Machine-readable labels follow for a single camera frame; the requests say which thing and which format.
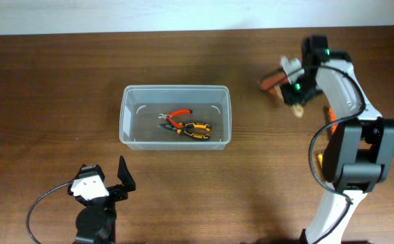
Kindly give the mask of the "red handled cutting pliers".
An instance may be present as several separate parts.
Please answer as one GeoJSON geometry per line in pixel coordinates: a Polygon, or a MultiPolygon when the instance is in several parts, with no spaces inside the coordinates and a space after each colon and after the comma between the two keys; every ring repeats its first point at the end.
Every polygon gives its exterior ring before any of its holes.
{"type": "Polygon", "coordinates": [[[182,123],[176,122],[174,120],[174,118],[181,116],[181,115],[191,115],[192,113],[193,113],[193,111],[191,109],[184,108],[184,109],[175,110],[175,111],[173,111],[171,113],[167,113],[167,114],[159,113],[157,117],[159,119],[164,119],[165,121],[170,123],[172,126],[178,128],[178,129],[181,129],[184,127],[184,125],[182,123]]]}

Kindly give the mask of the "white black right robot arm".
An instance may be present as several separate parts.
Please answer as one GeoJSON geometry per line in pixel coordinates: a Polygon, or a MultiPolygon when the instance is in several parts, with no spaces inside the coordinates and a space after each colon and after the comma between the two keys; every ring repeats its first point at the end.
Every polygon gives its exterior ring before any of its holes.
{"type": "Polygon", "coordinates": [[[350,55],[331,50],[327,37],[307,37],[301,52],[301,60],[282,61],[283,101],[303,106],[324,94],[335,120],[319,129],[309,144],[309,167],[324,194],[299,241],[341,243],[356,207],[387,179],[394,155],[394,119],[384,118],[372,106],[350,55]]]}

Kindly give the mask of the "yellow black long-nose pliers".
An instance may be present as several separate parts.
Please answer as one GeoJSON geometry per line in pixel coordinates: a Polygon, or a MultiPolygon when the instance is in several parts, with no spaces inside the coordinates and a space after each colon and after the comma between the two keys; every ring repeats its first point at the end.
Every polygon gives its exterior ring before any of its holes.
{"type": "Polygon", "coordinates": [[[210,135],[208,132],[211,132],[212,126],[207,123],[185,123],[182,124],[182,127],[176,127],[169,123],[164,123],[159,125],[160,128],[164,128],[170,131],[176,132],[178,135],[187,136],[191,139],[198,141],[208,141],[210,139],[210,135]],[[194,132],[194,129],[201,129],[205,131],[205,134],[194,132]]]}

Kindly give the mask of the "orange perforated bar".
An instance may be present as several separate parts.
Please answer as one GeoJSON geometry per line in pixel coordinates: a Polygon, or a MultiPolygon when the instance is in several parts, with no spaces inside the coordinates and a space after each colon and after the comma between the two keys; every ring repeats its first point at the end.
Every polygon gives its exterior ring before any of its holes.
{"type": "MultiPolygon", "coordinates": [[[[336,116],[335,116],[335,113],[332,108],[328,109],[328,115],[329,115],[330,123],[333,123],[336,121],[336,116]]],[[[336,131],[336,128],[337,128],[336,123],[331,126],[331,133],[332,134],[336,131]]]]}

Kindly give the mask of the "orange scraper wooden handle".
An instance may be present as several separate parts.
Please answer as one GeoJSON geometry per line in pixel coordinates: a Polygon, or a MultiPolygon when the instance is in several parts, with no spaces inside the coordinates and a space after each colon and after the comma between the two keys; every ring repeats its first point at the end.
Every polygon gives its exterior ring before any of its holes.
{"type": "Polygon", "coordinates": [[[284,100],[282,87],[292,88],[293,94],[298,93],[301,89],[300,84],[289,82],[288,76],[282,67],[263,75],[257,81],[257,85],[260,91],[276,96],[280,100],[284,100]]]}

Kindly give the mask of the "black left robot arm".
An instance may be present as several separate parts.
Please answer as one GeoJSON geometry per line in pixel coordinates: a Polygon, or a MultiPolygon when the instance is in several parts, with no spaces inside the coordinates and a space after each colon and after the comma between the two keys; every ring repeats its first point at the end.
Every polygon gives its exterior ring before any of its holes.
{"type": "Polygon", "coordinates": [[[119,158],[117,177],[120,184],[106,187],[99,165],[83,164],[68,187],[68,194],[84,206],[75,220],[76,243],[115,243],[116,203],[128,199],[136,190],[124,157],[119,158]]]}

